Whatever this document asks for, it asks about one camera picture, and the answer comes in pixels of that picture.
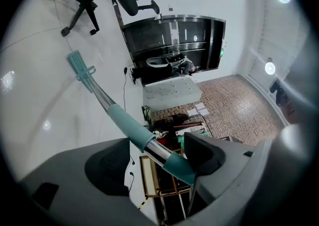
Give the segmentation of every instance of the chair wheel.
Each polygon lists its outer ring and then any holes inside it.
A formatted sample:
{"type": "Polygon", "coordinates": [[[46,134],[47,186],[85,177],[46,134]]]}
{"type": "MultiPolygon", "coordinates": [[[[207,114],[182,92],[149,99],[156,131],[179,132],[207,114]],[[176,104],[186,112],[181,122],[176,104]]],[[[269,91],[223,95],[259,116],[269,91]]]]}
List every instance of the chair wheel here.
{"type": "Polygon", "coordinates": [[[61,34],[63,37],[67,36],[70,33],[70,29],[68,27],[65,27],[61,30],[61,34]]]}

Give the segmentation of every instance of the chair base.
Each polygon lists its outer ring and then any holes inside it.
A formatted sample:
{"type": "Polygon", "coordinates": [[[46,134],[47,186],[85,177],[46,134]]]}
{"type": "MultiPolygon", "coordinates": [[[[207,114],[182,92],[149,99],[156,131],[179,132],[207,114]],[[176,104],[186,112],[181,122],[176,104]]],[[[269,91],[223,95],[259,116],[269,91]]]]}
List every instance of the chair base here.
{"type": "Polygon", "coordinates": [[[82,12],[84,10],[86,10],[86,12],[88,13],[95,29],[91,30],[90,33],[91,35],[96,34],[96,32],[98,32],[99,29],[99,25],[96,21],[95,18],[95,14],[94,14],[94,10],[97,7],[97,5],[93,2],[93,0],[76,0],[80,3],[80,7],[78,9],[78,11],[75,13],[70,26],[65,27],[64,29],[62,29],[61,34],[63,37],[67,36],[70,31],[72,30],[72,28],[75,26],[76,22],[78,21],[79,17],[81,16],[82,12]]]}

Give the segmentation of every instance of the white wall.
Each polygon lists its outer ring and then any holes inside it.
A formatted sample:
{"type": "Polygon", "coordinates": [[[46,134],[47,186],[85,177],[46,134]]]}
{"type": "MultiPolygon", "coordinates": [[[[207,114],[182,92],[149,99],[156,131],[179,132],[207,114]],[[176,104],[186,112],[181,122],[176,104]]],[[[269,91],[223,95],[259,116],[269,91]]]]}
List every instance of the white wall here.
{"type": "MultiPolygon", "coordinates": [[[[236,73],[246,37],[247,0],[154,0],[162,15],[192,14],[226,20],[224,55],[218,69],[196,73],[194,81],[205,81],[236,73]]],[[[138,5],[149,4],[151,0],[139,0],[138,5]]],[[[120,6],[124,24],[155,17],[153,10],[140,10],[136,16],[129,16],[120,6]]]]}
{"type": "Polygon", "coordinates": [[[278,78],[284,80],[309,33],[309,24],[296,0],[283,4],[278,0],[248,0],[245,48],[237,71],[268,100],[284,125],[288,122],[276,105],[276,92],[269,86],[278,78]],[[276,67],[273,75],[265,72],[271,57],[276,67]]]}

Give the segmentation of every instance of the yellow tape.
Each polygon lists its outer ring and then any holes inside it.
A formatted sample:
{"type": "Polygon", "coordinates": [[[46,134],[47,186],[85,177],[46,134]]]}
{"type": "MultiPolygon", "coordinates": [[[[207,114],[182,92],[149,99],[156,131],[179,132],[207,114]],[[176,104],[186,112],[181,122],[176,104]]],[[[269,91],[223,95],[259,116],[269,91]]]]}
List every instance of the yellow tape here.
{"type": "Polygon", "coordinates": [[[146,199],[141,203],[139,210],[141,210],[141,208],[144,206],[144,204],[146,203],[146,201],[148,200],[149,197],[146,197],[146,199]]]}

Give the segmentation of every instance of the teal handle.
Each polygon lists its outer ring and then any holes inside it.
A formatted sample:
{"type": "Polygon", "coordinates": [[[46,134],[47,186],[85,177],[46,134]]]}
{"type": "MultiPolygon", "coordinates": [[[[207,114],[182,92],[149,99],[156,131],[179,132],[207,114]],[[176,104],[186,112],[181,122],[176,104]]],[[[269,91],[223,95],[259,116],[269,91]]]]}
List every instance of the teal handle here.
{"type": "Polygon", "coordinates": [[[111,105],[107,110],[107,114],[141,152],[144,151],[148,142],[155,138],[152,132],[133,119],[118,104],[111,105]]]}
{"type": "Polygon", "coordinates": [[[163,165],[163,169],[188,185],[194,185],[195,183],[195,173],[188,160],[176,152],[172,152],[163,165]]]}

